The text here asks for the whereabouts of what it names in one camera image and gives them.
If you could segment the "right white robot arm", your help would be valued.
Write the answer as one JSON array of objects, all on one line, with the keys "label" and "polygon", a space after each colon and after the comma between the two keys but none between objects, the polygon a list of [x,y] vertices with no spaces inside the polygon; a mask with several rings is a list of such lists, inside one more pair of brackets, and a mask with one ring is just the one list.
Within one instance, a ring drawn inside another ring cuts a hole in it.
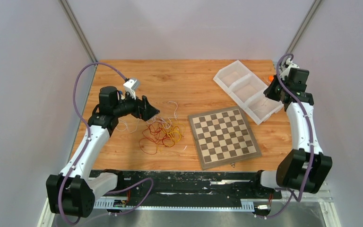
[{"label": "right white robot arm", "polygon": [[290,188],[317,193],[332,168],[332,158],[323,154],[313,122],[313,96],[307,93],[309,71],[292,66],[274,77],[265,97],[280,101],[290,121],[292,150],[276,171],[258,171],[251,191],[264,197],[270,189]]}]

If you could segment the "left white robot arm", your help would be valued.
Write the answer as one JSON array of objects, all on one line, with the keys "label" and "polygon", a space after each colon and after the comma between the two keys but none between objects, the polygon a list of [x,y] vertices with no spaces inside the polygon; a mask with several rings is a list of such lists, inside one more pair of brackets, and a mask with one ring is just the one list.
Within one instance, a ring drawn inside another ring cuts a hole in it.
[{"label": "left white robot arm", "polygon": [[86,218],[97,199],[108,192],[114,196],[122,195],[126,184],[119,179],[120,171],[106,170],[95,179],[89,179],[98,154],[112,136],[119,118],[130,114],[148,121],[160,113],[146,96],[134,98],[127,91],[123,97],[113,86],[101,88],[98,98],[99,103],[87,121],[84,140],[74,156],[58,175],[50,175],[46,181],[52,213]]}]

